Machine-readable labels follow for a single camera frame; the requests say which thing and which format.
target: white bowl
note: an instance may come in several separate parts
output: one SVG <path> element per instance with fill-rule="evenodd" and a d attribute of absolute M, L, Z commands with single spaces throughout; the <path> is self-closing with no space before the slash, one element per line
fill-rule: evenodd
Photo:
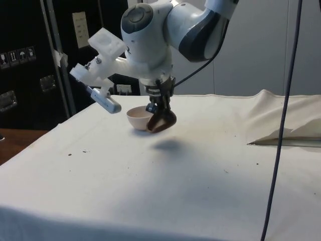
<path fill-rule="evenodd" d="M 129 123 L 140 131 L 147 130 L 147 123 L 152 117 L 152 113 L 146 111 L 146 106 L 136 107 L 127 112 Z"/>

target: metal pole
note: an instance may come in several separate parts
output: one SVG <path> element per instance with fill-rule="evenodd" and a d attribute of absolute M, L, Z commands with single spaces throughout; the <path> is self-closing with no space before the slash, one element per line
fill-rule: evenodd
<path fill-rule="evenodd" d="M 48 36 L 48 41 L 49 41 L 49 45 L 50 45 L 50 50 L 51 50 L 51 55 L 53 58 L 53 61 L 55 63 L 55 71 L 56 71 L 56 75 L 57 75 L 57 79 L 58 79 L 58 83 L 59 83 L 59 87 L 60 87 L 60 92 L 62 95 L 62 101 L 64 104 L 64 109 L 65 109 L 65 113 L 67 118 L 70 118 L 70 113 L 68 110 L 68 104 L 67 104 L 67 100 L 66 100 L 66 95 L 65 95 L 65 90 L 62 84 L 62 80 L 61 80 L 61 76 L 59 73 L 59 69 L 56 65 L 56 59 L 55 59 L 55 49 L 54 49 L 54 45 L 52 42 L 52 38 L 51 38 L 51 33 L 50 33 L 50 28 L 49 28 L 49 23 L 48 23 L 48 19 L 47 19 L 47 13 L 46 13 L 46 9 L 45 9 L 45 4 L 44 4 L 44 0 L 40 0 L 40 5 L 41 5 L 41 10 L 42 10 L 42 14 L 44 16 L 44 21 L 45 21 L 45 26 L 46 26 L 46 30 L 47 30 L 47 36 Z"/>
<path fill-rule="evenodd" d="M 57 20 L 56 20 L 54 5 L 52 3 L 52 0 L 47 0 L 47 7 L 48 7 L 48 11 L 49 11 L 49 17 L 50 17 L 52 30 L 53 30 L 53 33 L 54 33 L 54 39 L 55 39 L 57 51 L 59 53 L 63 53 L 61 40 L 60 40 L 60 35 L 59 35 L 59 30 L 58 30 L 58 26 L 57 26 Z M 76 105 L 75 105 L 74 97 L 73 97 L 73 94 L 72 94 L 72 90 L 71 90 L 71 86 L 70 86 L 70 80 L 69 80 L 69 73 L 68 73 L 67 66 L 65 64 L 64 58 L 61 59 L 60 65 L 61 65 L 61 71 L 62 71 L 63 80 L 64 80 L 65 87 L 66 87 L 67 98 L 68 98 L 68 101 L 69 101 L 69 108 L 70 108 L 70 111 L 71 111 L 71 115 L 75 115 L 77 113 Z"/>

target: black cable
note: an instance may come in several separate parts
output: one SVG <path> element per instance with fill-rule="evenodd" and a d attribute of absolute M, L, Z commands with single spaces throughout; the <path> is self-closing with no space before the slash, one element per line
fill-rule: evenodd
<path fill-rule="evenodd" d="M 282 119 L 281 119 L 281 125 L 280 125 L 280 132 L 279 132 L 279 139 L 278 139 L 278 145 L 277 145 L 277 153 L 276 153 L 276 159 L 275 159 L 275 165 L 274 165 L 274 172 L 273 172 L 273 177 L 272 177 L 271 189 L 270 189 L 270 194 L 269 194 L 269 201 L 268 201 L 268 204 L 267 204 L 266 217 L 265 217 L 264 229 L 263 229 L 261 241 L 265 241 L 266 232 L 267 232 L 267 228 L 268 228 L 269 220 L 270 220 L 270 214 L 271 214 L 271 207 L 272 207 L 272 201 L 273 201 L 273 195 L 274 195 L 277 171 L 278 171 L 279 162 L 280 162 L 280 156 L 281 156 L 282 141 L 283 141 L 283 131 L 284 131 L 284 125 L 285 125 L 285 117 L 286 117 L 287 106 L 288 106 L 289 97 L 290 97 L 292 76 L 293 76 L 294 63 L 295 63 L 295 56 L 296 56 L 296 51 L 297 51 L 297 43 L 298 43 L 298 39 L 299 39 L 301 12 L 302 12 L 302 0 L 299 0 L 298 1 L 298 8 L 297 8 L 297 17 L 296 17 L 294 46 L 293 46 L 290 71 L 289 71 L 289 76 L 288 76 L 287 86 L 286 86 L 286 95 L 285 95 L 285 101 L 284 101 L 283 112 L 282 112 Z"/>
<path fill-rule="evenodd" d="M 214 56 L 212 58 L 209 59 L 209 61 L 207 61 L 202 67 L 200 67 L 199 69 L 197 69 L 196 71 L 194 71 L 192 74 L 190 74 L 189 76 L 187 76 L 186 78 L 182 79 L 180 82 L 176 83 L 174 85 L 174 88 L 176 88 L 177 86 L 179 86 L 180 84 L 183 84 L 185 81 L 187 81 L 188 79 L 190 79 L 191 77 L 193 77 L 194 75 L 196 75 L 198 72 L 200 72 L 201 70 L 203 70 L 206 66 L 208 66 L 210 63 L 212 63 L 212 61 L 216 58 L 216 56 L 219 54 L 222 46 L 223 46 L 223 43 L 224 43 L 224 40 L 225 40 L 225 36 L 226 36 L 226 32 L 227 32 L 227 29 L 229 27 L 229 21 L 226 22 L 226 25 L 225 25 L 225 28 L 224 28 L 224 32 L 223 32 L 223 36 L 222 36 L 222 39 L 221 39 L 221 42 L 219 44 L 219 47 L 217 49 L 217 51 L 215 52 Z"/>

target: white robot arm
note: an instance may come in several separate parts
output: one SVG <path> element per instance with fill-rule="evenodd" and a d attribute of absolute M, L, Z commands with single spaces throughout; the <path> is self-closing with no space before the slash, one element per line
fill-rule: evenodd
<path fill-rule="evenodd" d="M 129 8 L 121 20 L 123 41 L 101 29 L 89 44 L 99 55 L 86 66 L 78 64 L 71 74 L 88 86 L 92 98 L 110 113 L 121 110 L 109 95 L 114 73 L 138 78 L 150 96 L 146 110 L 154 115 L 147 129 L 156 133 L 176 123 L 170 97 L 174 93 L 173 46 L 191 62 L 210 60 L 220 49 L 238 0 L 207 0 L 201 11 L 189 3 L 159 0 Z M 125 53 L 126 59 L 119 57 Z"/>

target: white fabric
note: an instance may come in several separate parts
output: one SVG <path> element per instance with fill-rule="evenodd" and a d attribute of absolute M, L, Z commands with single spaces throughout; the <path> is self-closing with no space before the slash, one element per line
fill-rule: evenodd
<path fill-rule="evenodd" d="M 246 145 L 245 117 L 264 94 L 175 96 L 158 135 L 125 115 L 148 97 L 90 106 L 0 167 L 0 240 L 259 240 L 276 147 Z M 268 240 L 320 240 L 320 173 L 321 149 L 284 148 Z"/>
<path fill-rule="evenodd" d="M 247 106 L 247 143 L 278 138 L 284 96 L 262 91 Z M 321 95 L 289 99 L 284 138 L 321 138 Z"/>

